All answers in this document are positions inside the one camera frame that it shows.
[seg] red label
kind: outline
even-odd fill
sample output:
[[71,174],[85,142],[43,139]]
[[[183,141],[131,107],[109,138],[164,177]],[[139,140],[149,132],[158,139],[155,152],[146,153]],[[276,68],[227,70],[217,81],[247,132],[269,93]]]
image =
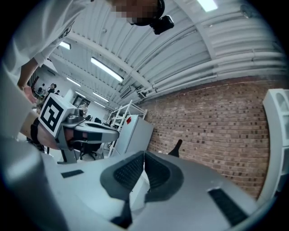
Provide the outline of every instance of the red label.
[[126,120],[127,124],[129,124],[131,122],[131,117],[129,117],[127,120]]

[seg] ceiling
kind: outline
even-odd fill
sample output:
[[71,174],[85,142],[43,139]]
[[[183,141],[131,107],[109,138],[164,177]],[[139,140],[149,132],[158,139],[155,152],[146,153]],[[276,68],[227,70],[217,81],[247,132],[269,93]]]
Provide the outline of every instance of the ceiling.
[[[155,35],[150,26],[131,26],[104,0],[97,0],[76,19],[65,39],[71,50],[60,46],[50,58],[59,75],[81,85],[75,88],[78,92],[108,109],[138,101],[136,92],[152,98],[212,79],[286,71],[282,50],[263,19],[252,8],[249,18],[242,13],[241,6],[249,6],[246,1],[215,3],[218,9],[205,12],[196,0],[165,0],[164,15],[170,15],[175,26]],[[124,81],[120,84],[92,64],[91,57]],[[136,92],[120,99],[128,86]]]

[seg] ceiling light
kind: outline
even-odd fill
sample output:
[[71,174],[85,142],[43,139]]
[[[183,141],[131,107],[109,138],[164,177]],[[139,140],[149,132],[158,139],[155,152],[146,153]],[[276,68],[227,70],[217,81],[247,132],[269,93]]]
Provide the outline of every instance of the ceiling light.
[[110,74],[113,78],[115,78],[117,81],[122,82],[123,78],[118,75],[117,73],[115,73],[113,70],[111,70],[109,67],[107,67],[106,65],[104,65],[103,63],[99,62],[98,60],[96,60],[95,58],[91,58],[90,60],[94,65],[98,66],[99,68],[101,68],[102,70],[104,70],[106,73]]
[[69,81],[71,81],[72,83],[76,84],[77,86],[81,87],[80,84],[78,84],[77,82],[73,81],[72,79],[70,79],[70,78],[68,78],[68,77],[66,77],[66,78],[67,78],[67,80],[69,80]]
[[80,94],[79,92],[76,92],[77,94],[79,94],[80,96],[82,96],[83,98],[86,98],[84,95]]
[[98,105],[100,105],[100,106],[103,106],[104,108],[105,108],[105,106],[104,105],[101,105],[100,103],[98,103],[98,102],[95,102],[95,103],[97,103]]
[[61,42],[59,45],[64,47],[64,48],[66,48],[66,49],[68,49],[68,50],[71,49],[71,45],[69,43],[67,43],[67,42]]
[[200,3],[205,12],[209,12],[218,8],[214,0],[197,0],[197,1]]
[[98,95],[97,93],[94,93],[94,92],[93,92],[93,94],[94,94],[94,95],[96,95],[97,97],[99,97],[99,98],[103,99],[104,101],[108,102],[108,100],[107,100],[107,99],[103,98],[102,96]]

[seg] metal rack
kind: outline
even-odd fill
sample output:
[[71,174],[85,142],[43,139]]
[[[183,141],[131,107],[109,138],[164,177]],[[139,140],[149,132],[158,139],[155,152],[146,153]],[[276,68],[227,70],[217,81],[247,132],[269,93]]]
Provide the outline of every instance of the metal rack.
[[[117,130],[120,132],[122,127],[123,127],[124,121],[128,115],[139,115],[139,116],[142,116],[142,119],[144,120],[146,113],[147,113],[147,110],[142,110],[140,107],[133,104],[132,100],[131,100],[129,104],[127,104],[125,106],[120,106],[120,108],[118,110],[113,111],[110,114],[110,116],[107,120],[107,123],[110,123],[110,121],[112,121],[111,127],[118,126]],[[113,141],[111,146],[110,146],[108,157],[110,157],[112,154],[115,142],[116,141]]]

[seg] brick wall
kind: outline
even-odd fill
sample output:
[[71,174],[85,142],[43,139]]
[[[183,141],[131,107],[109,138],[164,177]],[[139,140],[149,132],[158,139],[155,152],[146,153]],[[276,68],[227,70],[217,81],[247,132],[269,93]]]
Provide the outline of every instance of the brick wall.
[[142,103],[154,125],[150,151],[170,152],[215,169],[257,198],[268,167],[269,130],[262,100],[284,81],[244,77],[185,89]]

